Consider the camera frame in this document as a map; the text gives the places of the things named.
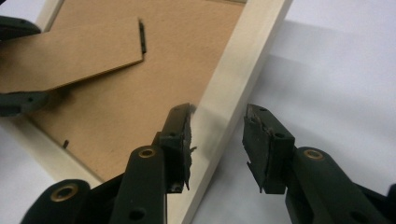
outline metal pin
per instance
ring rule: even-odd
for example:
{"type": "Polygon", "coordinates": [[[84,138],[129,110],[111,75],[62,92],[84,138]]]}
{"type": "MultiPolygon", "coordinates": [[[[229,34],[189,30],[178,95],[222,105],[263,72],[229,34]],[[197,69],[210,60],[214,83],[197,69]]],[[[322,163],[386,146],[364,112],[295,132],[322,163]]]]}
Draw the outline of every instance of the metal pin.
{"type": "Polygon", "coordinates": [[[63,202],[75,196],[77,192],[77,184],[67,184],[53,191],[50,195],[50,199],[56,203],[63,202]]]}
{"type": "Polygon", "coordinates": [[[315,161],[320,161],[320,160],[323,160],[323,159],[324,159],[323,155],[322,155],[320,152],[318,152],[318,151],[316,151],[316,150],[314,150],[314,149],[307,149],[307,150],[305,150],[305,151],[304,151],[304,155],[305,155],[307,158],[309,158],[309,159],[311,159],[311,160],[315,160],[315,161]]]}
{"type": "Polygon", "coordinates": [[[155,150],[151,148],[146,148],[141,151],[139,151],[139,157],[141,158],[150,158],[155,155],[155,150]]]}

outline black plastic part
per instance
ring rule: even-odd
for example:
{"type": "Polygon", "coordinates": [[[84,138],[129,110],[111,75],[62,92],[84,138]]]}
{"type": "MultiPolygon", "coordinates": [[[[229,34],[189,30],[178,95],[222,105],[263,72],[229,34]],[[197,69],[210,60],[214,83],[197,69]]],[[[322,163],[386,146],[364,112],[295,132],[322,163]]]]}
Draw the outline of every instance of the black plastic part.
{"type": "Polygon", "coordinates": [[[312,223],[314,213],[308,200],[305,198],[304,191],[296,174],[291,168],[291,161],[286,162],[285,165],[284,179],[288,187],[285,203],[288,208],[290,220],[293,224],[312,223]]]}
{"type": "Polygon", "coordinates": [[[389,223],[327,153],[312,147],[295,151],[292,169],[313,212],[313,223],[389,223]],[[310,159],[306,150],[321,159],[310,159]]]}
{"type": "Polygon", "coordinates": [[[0,93],[0,117],[11,117],[40,109],[49,101],[44,91],[0,93]]]}
{"type": "Polygon", "coordinates": [[[145,25],[142,21],[139,22],[139,31],[140,31],[140,43],[142,45],[142,53],[146,53],[148,51],[146,45],[146,34],[145,34],[145,25]]]}
{"type": "Polygon", "coordinates": [[[82,180],[64,180],[46,189],[26,213],[21,224],[69,224],[77,223],[80,210],[85,206],[90,186],[82,180]],[[62,202],[55,202],[51,195],[65,186],[77,186],[77,193],[62,202]]]}
{"type": "Polygon", "coordinates": [[[92,189],[86,206],[81,210],[76,223],[108,223],[113,212],[114,202],[119,193],[122,178],[123,174],[118,175],[92,189]]]}
{"type": "Polygon", "coordinates": [[[283,166],[293,153],[293,135],[267,109],[247,105],[242,142],[260,192],[284,194],[283,166]]]}
{"type": "Polygon", "coordinates": [[[376,210],[378,210],[392,223],[396,223],[396,184],[390,186],[387,197],[363,186],[358,185],[358,188],[376,208],[376,210]]]}
{"type": "Polygon", "coordinates": [[[0,16],[0,40],[5,41],[27,35],[40,34],[41,30],[33,23],[18,18],[0,16]]]}
{"type": "Polygon", "coordinates": [[[190,104],[171,109],[159,136],[165,155],[166,192],[181,193],[184,183],[189,188],[191,167],[190,104]]]}
{"type": "Polygon", "coordinates": [[[155,146],[132,152],[109,223],[166,223],[163,161],[155,146]]]}

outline brown cardboard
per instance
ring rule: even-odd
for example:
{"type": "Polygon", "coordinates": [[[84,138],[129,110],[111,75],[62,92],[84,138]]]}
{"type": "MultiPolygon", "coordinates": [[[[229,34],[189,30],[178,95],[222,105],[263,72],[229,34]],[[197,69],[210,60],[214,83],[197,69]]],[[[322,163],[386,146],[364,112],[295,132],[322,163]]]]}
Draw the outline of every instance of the brown cardboard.
{"type": "Polygon", "coordinates": [[[48,91],[143,60],[137,17],[0,43],[0,92],[48,91]]]}
{"type": "Polygon", "coordinates": [[[198,104],[243,5],[205,0],[68,0],[52,30],[136,15],[148,52],[134,66],[57,90],[57,104],[31,119],[104,180],[149,145],[170,108],[198,104]]]}

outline wooden frame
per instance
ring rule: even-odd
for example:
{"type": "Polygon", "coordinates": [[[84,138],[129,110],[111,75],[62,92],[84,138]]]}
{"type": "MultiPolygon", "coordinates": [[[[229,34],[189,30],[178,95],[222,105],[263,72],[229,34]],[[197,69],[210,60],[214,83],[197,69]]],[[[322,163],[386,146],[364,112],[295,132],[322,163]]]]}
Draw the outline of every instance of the wooden frame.
{"type": "MultiPolygon", "coordinates": [[[[168,222],[190,223],[269,53],[290,0],[249,0],[191,121],[190,191],[168,196],[168,222]]],[[[53,143],[27,119],[0,119],[55,181],[81,178],[92,187],[100,181],[53,143]]]]}

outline cardboard backing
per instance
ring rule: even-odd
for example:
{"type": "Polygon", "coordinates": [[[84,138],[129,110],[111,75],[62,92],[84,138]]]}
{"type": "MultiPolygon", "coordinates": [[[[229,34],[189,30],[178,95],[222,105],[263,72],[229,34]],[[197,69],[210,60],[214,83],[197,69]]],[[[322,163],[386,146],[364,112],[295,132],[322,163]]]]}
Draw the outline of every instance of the cardboard backing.
{"type": "Polygon", "coordinates": [[[67,140],[66,150],[103,180],[122,173],[170,108],[198,105],[242,9],[205,0],[65,1],[52,31],[136,15],[148,52],[142,63],[55,90],[31,120],[58,144],[67,140]]]}
{"type": "Polygon", "coordinates": [[[129,17],[0,43],[0,92],[49,91],[143,60],[129,17]]]}

